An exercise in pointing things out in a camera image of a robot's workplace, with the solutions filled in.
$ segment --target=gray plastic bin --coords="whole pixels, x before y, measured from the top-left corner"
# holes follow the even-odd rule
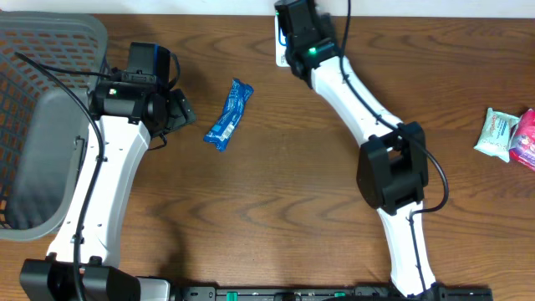
[[[32,240],[63,221],[88,122],[15,51],[61,69],[108,73],[107,32],[82,14],[0,13],[0,239]],[[95,76],[54,73],[83,101]]]

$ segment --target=pink snack bag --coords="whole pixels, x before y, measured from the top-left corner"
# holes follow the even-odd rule
[[[529,109],[512,134],[509,155],[535,171],[535,111]]]

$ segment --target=blue packet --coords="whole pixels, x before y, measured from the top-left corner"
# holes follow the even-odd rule
[[[223,113],[216,124],[204,136],[204,141],[213,143],[219,151],[225,151],[232,133],[237,128],[245,110],[245,104],[251,97],[254,89],[242,83],[239,79],[232,81],[232,88],[223,107]]]

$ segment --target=white wall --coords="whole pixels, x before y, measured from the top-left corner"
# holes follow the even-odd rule
[[[352,0],[355,16],[534,18],[535,0]],[[0,9],[56,13],[273,15],[275,0],[0,0]],[[333,15],[346,0],[318,0]]]

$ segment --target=black cable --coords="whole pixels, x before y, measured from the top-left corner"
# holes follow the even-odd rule
[[[45,64],[38,64],[39,66],[47,69],[47,70],[50,70],[50,71],[55,71],[55,72],[60,72],[60,73],[65,73],[65,74],[75,74],[75,75],[95,75],[95,76],[99,76],[99,77],[103,77],[105,79],[110,79],[111,76],[107,75],[107,74],[102,74],[102,73],[99,73],[99,72],[85,72],[85,71],[74,71],[74,70],[67,70],[67,69],[61,69],[61,68],[56,68],[56,67],[52,67],[52,66],[48,66],[48,65],[45,65]]]
[[[148,151],[156,151],[156,150],[162,149],[162,148],[167,146],[167,137],[164,134],[160,134],[160,138],[161,138],[161,141],[163,142],[163,144],[155,146],[155,147],[149,149]]]
[[[421,265],[420,265],[420,254],[418,253],[418,245],[416,243],[416,233],[415,233],[415,228],[414,228],[414,218],[413,217],[416,214],[437,212],[440,209],[442,209],[442,207],[447,203],[448,198],[450,196],[450,187],[448,186],[448,180],[446,178],[446,174],[444,173],[444,170],[442,169],[441,165],[438,163],[436,158],[418,140],[416,140],[412,135],[407,134],[403,130],[399,129],[398,127],[396,127],[394,125],[391,125],[388,122],[386,122],[381,117],[381,115],[377,114],[364,101],[362,96],[360,96],[359,92],[357,92],[357,90],[353,87],[351,82],[348,80],[349,76],[344,72],[344,56],[345,56],[345,46],[347,44],[348,35],[349,35],[350,22],[351,22],[351,0],[348,0],[348,16],[347,16],[347,19],[346,19],[346,22],[345,22],[344,37],[342,39],[342,46],[341,46],[341,49],[340,49],[340,72],[342,73],[342,76],[344,77],[345,83],[347,83],[349,89],[351,89],[351,92],[353,92],[355,97],[369,111],[369,113],[372,114],[372,116],[374,116],[374,118],[377,119],[377,121],[379,121],[381,124],[383,124],[384,126],[388,127],[392,131],[394,131],[401,138],[413,143],[416,146],[416,148],[418,148],[418,150],[423,152],[427,156],[427,158],[429,158],[431,163],[433,163],[433,165],[435,166],[436,170],[438,171],[438,174],[442,179],[442,185],[444,186],[444,196],[442,197],[442,201],[437,206],[432,207],[432,208],[421,209],[421,210],[416,210],[414,212],[411,212],[409,214],[409,219],[408,219],[409,220],[409,224],[410,224],[410,231],[411,231],[411,234],[412,234],[412,242],[414,244],[415,255],[416,255],[416,268],[418,268],[418,273],[420,275],[421,285],[422,285],[423,291],[425,292],[426,291],[425,280],[424,280],[424,275],[423,275],[423,272],[421,270]]]
[[[17,56],[17,58],[21,59],[22,61],[28,63],[29,65],[34,67],[37,71],[39,71],[40,73],[45,75],[47,78],[52,80],[59,88],[61,88],[65,93],[67,93],[68,96],[70,96],[74,100],[74,102],[82,110],[82,113],[84,113],[85,117],[89,121],[89,124],[93,128],[93,131],[96,134],[97,141],[99,143],[99,155],[96,158],[96,165],[94,166],[93,175],[91,176],[91,181],[89,182],[89,186],[87,189],[87,193],[85,195],[84,203],[82,204],[82,208],[80,209],[78,224],[76,225],[76,232],[74,234],[74,257],[73,257],[74,286],[75,286],[76,294],[78,295],[79,300],[85,301],[86,298],[84,294],[84,284],[82,283],[82,278],[79,272],[80,270],[80,243],[81,243],[81,238],[82,238],[82,228],[84,226],[85,213],[87,212],[87,208],[89,206],[89,200],[91,199],[94,185],[99,176],[100,167],[102,166],[102,162],[104,161],[104,140],[102,139],[102,135],[100,134],[100,130],[98,126],[94,122],[93,118],[91,118],[90,112],[87,110],[84,103],[78,98],[78,96],[76,96],[76,94],[71,89],[65,86],[64,83],[62,83],[59,79],[57,79],[51,73],[49,73],[43,66],[32,61],[26,55],[16,52],[15,56]]]

